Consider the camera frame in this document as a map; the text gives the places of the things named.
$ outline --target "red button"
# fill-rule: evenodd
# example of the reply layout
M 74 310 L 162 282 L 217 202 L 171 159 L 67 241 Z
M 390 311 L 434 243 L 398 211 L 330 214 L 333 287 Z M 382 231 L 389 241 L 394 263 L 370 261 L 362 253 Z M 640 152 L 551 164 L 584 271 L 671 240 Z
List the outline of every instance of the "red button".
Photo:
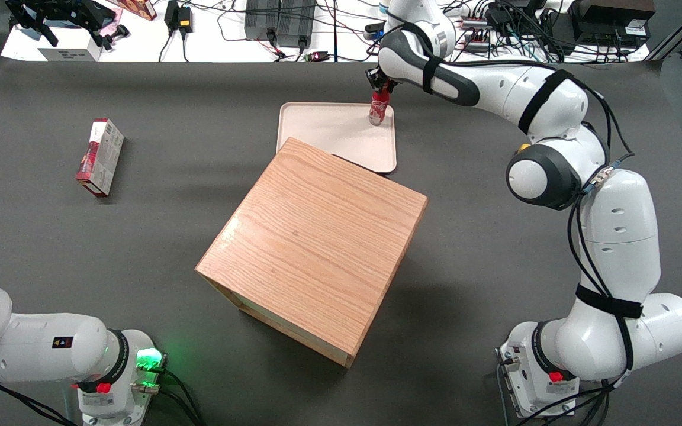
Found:
M 560 372 L 551 372 L 549 373 L 549 380 L 552 381 L 552 383 L 557 383 L 558 381 L 562 381 L 565 378 L 562 377 L 562 374 Z

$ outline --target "beige tray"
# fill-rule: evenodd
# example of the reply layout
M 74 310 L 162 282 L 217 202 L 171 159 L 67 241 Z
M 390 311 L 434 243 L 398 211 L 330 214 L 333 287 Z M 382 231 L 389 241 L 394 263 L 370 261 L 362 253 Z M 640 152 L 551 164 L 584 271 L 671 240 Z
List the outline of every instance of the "beige tray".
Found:
M 293 137 L 373 170 L 391 173 L 396 168 L 393 108 L 379 126 L 368 121 L 370 104 L 288 102 L 281 107 L 278 144 Z

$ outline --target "wood grain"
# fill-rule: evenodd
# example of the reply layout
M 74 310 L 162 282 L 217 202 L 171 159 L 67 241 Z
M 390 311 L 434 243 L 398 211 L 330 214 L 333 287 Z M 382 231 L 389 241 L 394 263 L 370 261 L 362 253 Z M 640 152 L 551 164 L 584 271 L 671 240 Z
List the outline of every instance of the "wood grain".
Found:
M 195 270 L 250 315 L 348 367 L 426 205 L 418 192 L 290 138 Z M 244 309 L 239 296 L 277 318 Z

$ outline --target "gray mat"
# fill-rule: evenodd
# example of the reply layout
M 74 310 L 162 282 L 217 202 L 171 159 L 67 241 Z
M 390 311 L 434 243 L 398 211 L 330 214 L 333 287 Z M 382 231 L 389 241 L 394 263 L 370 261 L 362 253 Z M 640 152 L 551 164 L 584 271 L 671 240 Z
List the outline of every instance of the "gray mat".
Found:
M 282 103 L 367 102 L 366 67 L 0 59 L 0 287 L 14 310 L 146 331 L 210 424 L 503 424 L 493 348 L 520 321 L 565 316 L 579 272 L 567 213 L 504 185 L 526 139 L 502 119 L 396 88 L 392 179 L 430 205 L 348 372 L 238 313 L 193 270 L 273 156 Z M 660 64 L 566 68 L 608 97 L 636 149 L 627 165 L 649 181 L 660 221 L 657 289 L 682 296 L 682 135 Z M 112 196 L 97 200 L 73 176 L 105 116 L 130 141 Z M 57 383 L 14 388 L 62 404 Z M 682 424 L 682 355 L 631 375 L 608 419 Z M 147 424 L 184 423 L 170 402 L 152 404 Z M 49 423 L 0 395 L 0 424 Z

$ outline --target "white table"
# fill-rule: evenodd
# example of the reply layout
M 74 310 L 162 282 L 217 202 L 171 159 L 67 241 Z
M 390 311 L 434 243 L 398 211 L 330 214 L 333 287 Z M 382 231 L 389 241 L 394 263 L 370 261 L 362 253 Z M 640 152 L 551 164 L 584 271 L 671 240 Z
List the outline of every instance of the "white table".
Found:
M 325 5 L 325 0 L 319 0 L 320 5 Z M 567 3 L 571 0 L 562 0 L 566 4 L 564 10 L 567 8 Z M 116 7 L 105 0 L 97 0 L 108 7 Z M 365 0 L 367 3 L 374 3 L 374 0 Z M 376 62 L 377 57 L 368 57 L 365 51 L 368 49 L 371 41 L 363 40 L 362 35 L 355 34 L 345 27 L 354 30 L 363 30 L 365 25 L 381 22 L 384 19 L 377 6 L 366 4 L 361 0 L 337 0 L 339 11 L 336 18 L 339 22 L 338 28 L 338 52 L 339 62 L 346 62 L 346 59 L 367 60 L 367 62 Z M 442 6 L 449 2 L 446 0 L 439 0 Z M 194 32 L 190 33 L 186 38 L 186 56 L 190 62 L 272 62 L 276 59 L 276 55 L 268 49 L 267 43 L 260 43 L 259 41 L 228 41 L 241 40 L 244 38 L 243 29 L 243 13 L 234 13 L 224 11 L 230 8 L 231 2 L 220 0 L 198 0 L 194 1 L 198 5 L 212 6 L 213 9 L 201 10 L 192 7 L 193 28 Z M 327 1 L 328 5 L 333 5 L 331 0 Z M 460 9 L 449 11 L 448 16 L 452 17 L 454 21 L 458 20 L 460 14 L 474 8 L 477 0 L 471 0 Z M 102 56 L 99 57 L 100 62 L 157 62 L 159 60 L 160 51 L 165 41 L 168 39 L 168 29 L 165 27 L 163 17 L 165 17 L 166 0 L 159 0 L 156 5 L 157 17 L 154 21 L 146 21 L 145 19 L 124 11 L 121 16 L 121 24 L 130 30 L 130 37 L 117 40 L 117 43 L 111 51 L 103 51 Z M 560 0 L 548 0 L 547 8 L 558 10 Z M 236 0 L 234 9 L 238 11 L 244 10 L 246 7 L 246 0 Z M 357 17 L 347 14 L 363 15 L 366 17 Z M 333 17 L 320 7 L 315 8 L 315 22 L 313 27 L 312 43 L 305 53 L 311 51 L 328 51 L 333 53 Z M 83 29 L 75 29 L 69 31 L 85 31 Z M 457 35 L 462 35 L 462 30 L 457 29 Z M 596 49 L 596 46 L 588 46 L 587 48 L 577 48 L 574 54 L 570 54 L 566 58 L 566 62 L 589 62 L 594 60 L 596 55 L 590 51 Z M 291 56 L 285 60 L 295 60 L 298 49 L 281 49 L 287 56 Z M 606 52 L 607 48 L 600 48 L 601 52 Z M 500 54 L 523 54 L 519 49 L 513 48 L 499 48 L 497 53 Z M 452 55 L 452 59 L 456 57 L 458 52 Z M 636 52 L 628 56 L 628 60 L 643 60 L 649 50 L 646 45 L 642 46 Z M 12 59 L 20 60 L 46 60 L 45 57 L 36 48 L 36 41 L 22 33 L 18 27 L 14 27 L 9 35 L 5 47 L 2 49 L 2 56 L 11 57 Z M 474 56 L 469 53 L 462 53 L 460 60 L 479 60 L 485 57 Z M 173 39 L 168 44 L 162 54 L 163 62 L 183 62 L 184 54 L 182 52 L 182 40 L 179 33 L 174 33 Z

